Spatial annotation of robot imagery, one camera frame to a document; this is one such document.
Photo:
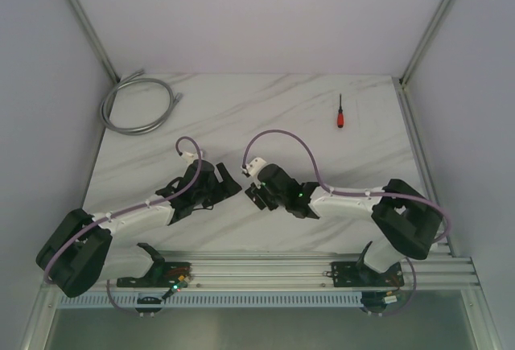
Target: marble veining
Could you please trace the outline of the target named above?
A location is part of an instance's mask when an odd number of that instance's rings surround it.
[[[207,160],[223,162],[245,189],[241,174],[249,140],[267,129],[284,129],[313,150],[325,180],[339,187],[381,186],[404,179],[417,189],[420,179],[393,83],[388,76],[168,74],[153,75],[184,95],[158,130],[130,137],[106,130],[86,196],[88,212],[135,204],[185,170],[175,140],[193,137]],[[336,128],[339,94],[345,127]],[[111,118],[136,126],[166,109],[165,90],[136,84],[117,95]],[[185,150],[192,147],[185,142]],[[299,182],[315,180],[309,158],[295,140],[267,135],[254,144],[260,156],[283,167]],[[194,212],[172,226],[139,237],[158,249],[360,252],[379,236],[378,228],[345,217],[300,220],[282,209],[259,211],[241,192],[212,211]]]

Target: red handle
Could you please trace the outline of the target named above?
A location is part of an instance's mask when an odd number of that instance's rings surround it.
[[[338,120],[336,121],[336,124],[338,125],[338,127],[341,129],[342,127],[344,127],[344,114],[343,113],[338,113]]]

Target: white wall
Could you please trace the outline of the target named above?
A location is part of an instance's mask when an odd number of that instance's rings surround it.
[[[42,279],[35,256],[80,206],[109,81],[65,0],[0,0],[0,348],[16,349]]]
[[[515,0],[457,0],[410,91],[437,192],[515,348]]]
[[[81,0],[119,73],[400,76],[439,0]]]

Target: screwdriver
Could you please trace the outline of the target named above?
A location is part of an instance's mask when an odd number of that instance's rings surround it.
[[[336,119],[336,124],[341,129],[344,127],[344,110],[341,108],[341,94],[340,94],[340,108],[338,109],[338,119]]]

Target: table surface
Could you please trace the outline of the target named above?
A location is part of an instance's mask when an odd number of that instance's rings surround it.
[[[224,163],[244,188],[244,149],[258,132],[284,129],[310,146],[324,180],[336,187],[376,187],[389,179],[422,185],[389,76],[278,74],[165,74],[183,99],[155,132],[125,136],[106,130],[84,203],[87,212],[115,211],[144,201],[185,172],[175,141],[193,137],[206,159]],[[345,127],[336,127],[339,94]],[[118,126],[137,126],[161,115],[164,88],[136,84],[116,97],[111,113]],[[187,142],[181,144],[193,151]],[[304,149],[281,134],[257,141],[249,157],[277,163],[299,182],[315,181]],[[297,219],[284,209],[260,211],[242,191],[168,227],[138,237],[161,250],[318,251],[359,253],[381,235],[372,222]]]

